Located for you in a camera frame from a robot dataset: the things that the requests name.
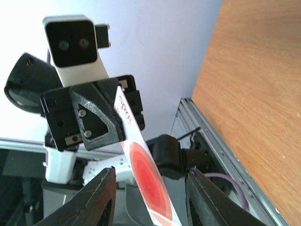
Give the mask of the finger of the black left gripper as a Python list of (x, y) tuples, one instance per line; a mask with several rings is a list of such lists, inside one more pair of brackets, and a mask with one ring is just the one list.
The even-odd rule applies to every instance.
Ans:
[(69, 88), (84, 147), (92, 151), (124, 140), (122, 120), (114, 109), (117, 84), (85, 83)]

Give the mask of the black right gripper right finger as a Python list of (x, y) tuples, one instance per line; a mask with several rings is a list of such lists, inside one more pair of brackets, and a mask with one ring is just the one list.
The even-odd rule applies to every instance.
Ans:
[(263, 226), (235, 204), (197, 168), (185, 177), (186, 209), (190, 226)]

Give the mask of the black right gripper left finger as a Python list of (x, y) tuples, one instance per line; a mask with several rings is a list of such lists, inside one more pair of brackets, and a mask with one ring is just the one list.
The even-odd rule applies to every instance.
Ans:
[(115, 168), (105, 168), (38, 226), (111, 226), (116, 201)]

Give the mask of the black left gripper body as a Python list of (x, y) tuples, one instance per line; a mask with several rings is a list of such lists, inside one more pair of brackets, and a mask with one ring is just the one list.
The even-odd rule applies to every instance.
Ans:
[[(101, 83), (104, 85), (114, 83), (120, 86), (134, 113), (135, 119), (138, 121), (140, 130), (145, 128), (142, 114), (143, 105), (140, 92), (136, 88), (134, 76), (124, 75), (88, 83)], [(69, 95), (70, 87), (50, 90), (40, 98), (50, 134), (58, 151), (73, 150), (75, 146), (83, 144), (83, 137), (80, 134), (76, 114)]]

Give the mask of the white red circle card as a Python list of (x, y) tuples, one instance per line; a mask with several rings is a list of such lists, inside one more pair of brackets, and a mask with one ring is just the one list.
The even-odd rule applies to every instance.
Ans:
[(122, 149), (153, 224), (180, 226), (181, 221), (120, 86), (117, 87), (114, 108), (121, 118), (126, 137), (121, 144)]

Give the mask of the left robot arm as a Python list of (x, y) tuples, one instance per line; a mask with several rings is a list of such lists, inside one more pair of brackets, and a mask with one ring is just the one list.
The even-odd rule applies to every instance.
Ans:
[(116, 180), (133, 177), (130, 161), (119, 155), (102, 161), (78, 160), (78, 146), (89, 151), (137, 134), (126, 129), (113, 102), (121, 86), (140, 130), (145, 127), (140, 92), (132, 75), (64, 88), (55, 68), (24, 53), (13, 67), (4, 93), (19, 109), (48, 123), (45, 135), (46, 179), (56, 184), (88, 184), (101, 170), (115, 167)]

